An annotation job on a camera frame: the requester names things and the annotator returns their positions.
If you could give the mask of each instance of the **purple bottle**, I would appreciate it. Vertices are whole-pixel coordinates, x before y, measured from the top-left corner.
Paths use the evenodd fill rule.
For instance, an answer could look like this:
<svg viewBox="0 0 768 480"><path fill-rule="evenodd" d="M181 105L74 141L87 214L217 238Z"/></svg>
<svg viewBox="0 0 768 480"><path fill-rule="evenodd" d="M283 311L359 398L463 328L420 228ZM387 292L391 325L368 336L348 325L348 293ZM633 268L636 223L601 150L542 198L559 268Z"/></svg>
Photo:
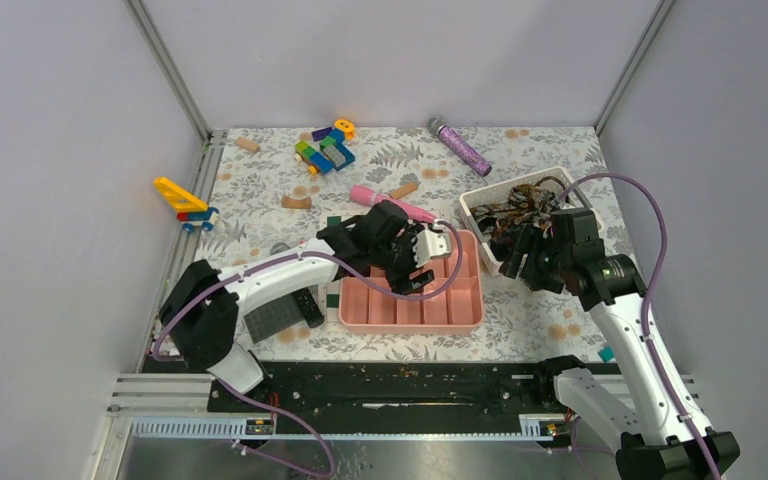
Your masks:
<svg viewBox="0 0 768 480"><path fill-rule="evenodd" d="M487 160L481 156L474 148L470 147L466 140L463 139L458 132L452 130L446 126L446 121L443 117L434 116L428 121L428 131L432 135L440 139L447 147L451 148L457 156L461 158L467 165L475 170L475 173L486 177L490 170L493 168L487 163Z"/></svg>

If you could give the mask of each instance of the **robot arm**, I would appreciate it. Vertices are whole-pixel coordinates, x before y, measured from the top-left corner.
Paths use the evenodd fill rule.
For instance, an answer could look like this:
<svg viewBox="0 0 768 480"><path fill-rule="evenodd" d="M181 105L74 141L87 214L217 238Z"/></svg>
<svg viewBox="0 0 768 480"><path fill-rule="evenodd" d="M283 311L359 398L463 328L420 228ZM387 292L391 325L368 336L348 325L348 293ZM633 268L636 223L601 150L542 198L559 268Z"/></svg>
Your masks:
<svg viewBox="0 0 768 480"><path fill-rule="evenodd" d="M321 230L295 250L256 263L214 270L206 260L194 262L158 316L188 370L208 371L245 393L263 379L263 372L234 341L240 315L300 288L345 276L347 271L329 258L367 276L371 267L381 268L391 290L407 295L434 280L433 271L418 270L451 252L448 235L410 223L400 207L381 202L366 215ZM170 327L173 321L177 324Z"/></svg>
<svg viewBox="0 0 768 480"><path fill-rule="evenodd" d="M595 382L572 356L541 362L537 390L541 400L571 408L595 429L616 451L621 478L709 478L710 470L688 419L703 433L721 472L734 462L740 453L734 436L715 432L690 396L651 312L648 329L642 325L643 279L626 255L605 255L592 211L577 208L554 212L550 231L544 233L531 226L522 229L512 251L505 275L522 278L531 290L561 293L566 288L590 312L614 351L634 411ZM656 365L648 345L653 345L660 365ZM681 405L671 400L660 369Z"/></svg>

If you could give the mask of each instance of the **pink tube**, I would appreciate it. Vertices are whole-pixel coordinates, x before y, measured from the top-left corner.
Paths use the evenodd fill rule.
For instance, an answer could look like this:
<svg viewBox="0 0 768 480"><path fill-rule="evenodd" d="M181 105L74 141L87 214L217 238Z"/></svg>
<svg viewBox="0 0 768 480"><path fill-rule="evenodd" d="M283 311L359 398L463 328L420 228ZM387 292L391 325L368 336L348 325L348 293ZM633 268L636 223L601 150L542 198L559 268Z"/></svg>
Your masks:
<svg viewBox="0 0 768 480"><path fill-rule="evenodd" d="M378 202L383 202L384 200L393 202L402 210L404 210L411 220L415 220L417 222L432 223L437 219L437 217L432 215L430 212L427 212L419 207L414 207L409 203L401 202L395 198L384 195L383 193L375 193L375 191L371 188L364 187L362 185L355 185L352 187L352 189L349 191L349 198L351 198L353 202L365 205L367 207L371 207Z"/></svg>

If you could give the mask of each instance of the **table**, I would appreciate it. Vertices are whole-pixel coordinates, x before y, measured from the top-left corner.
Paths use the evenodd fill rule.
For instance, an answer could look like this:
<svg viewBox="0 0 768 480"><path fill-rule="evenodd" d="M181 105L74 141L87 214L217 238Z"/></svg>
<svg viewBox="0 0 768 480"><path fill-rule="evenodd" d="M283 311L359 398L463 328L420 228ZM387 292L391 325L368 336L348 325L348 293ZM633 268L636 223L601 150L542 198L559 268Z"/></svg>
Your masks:
<svg viewBox="0 0 768 480"><path fill-rule="evenodd" d="M312 238L328 212L358 208L348 195L355 184L388 192L415 181L419 190L405 201L452 215L461 193L531 171L561 165L574 178L606 171L591 127L457 129L493 165L485 178L425 128L411 127L358 128L357 137L346 144L356 154L356 162L340 172L311 176L293 153L299 139L310 141L312 130L235 128L228 132L210 198L222 219L213 231L201 234L196 259L207 259L216 268L240 265L269 256L277 243L294 245ZM252 154L236 147L233 141L238 136L259 143L260 151ZM608 253L631 255L611 183L591 181L582 191L605 223ZM282 208L283 195L309 195L313 207ZM457 220L456 215L450 219ZM466 336L357 335L332 317L319 328L297 324L252 345L240 319L237 341L261 360L533 362L573 354L585 362L599 361L597 352L605 339L574 297L532 293L519 280L486 272L482 282L484 323ZM171 348L167 343L161 351Z"/></svg>

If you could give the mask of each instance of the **gray floor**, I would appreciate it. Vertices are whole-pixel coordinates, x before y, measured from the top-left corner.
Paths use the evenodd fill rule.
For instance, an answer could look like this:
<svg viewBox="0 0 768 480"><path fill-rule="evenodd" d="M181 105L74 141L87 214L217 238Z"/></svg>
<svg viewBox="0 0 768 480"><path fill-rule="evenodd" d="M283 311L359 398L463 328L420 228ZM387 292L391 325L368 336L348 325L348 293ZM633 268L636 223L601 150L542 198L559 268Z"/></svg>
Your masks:
<svg viewBox="0 0 768 480"><path fill-rule="evenodd" d="M333 442L341 480L389 479L587 479L572 455L524 450L521 442L341 441ZM251 455L234 453L230 443L215 440L134 438L119 480L286 480L305 475ZM273 441L270 453L325 470L327 461L314 441ZM587 453L585 461L600 480L618 478L611 455Z"/></svg>

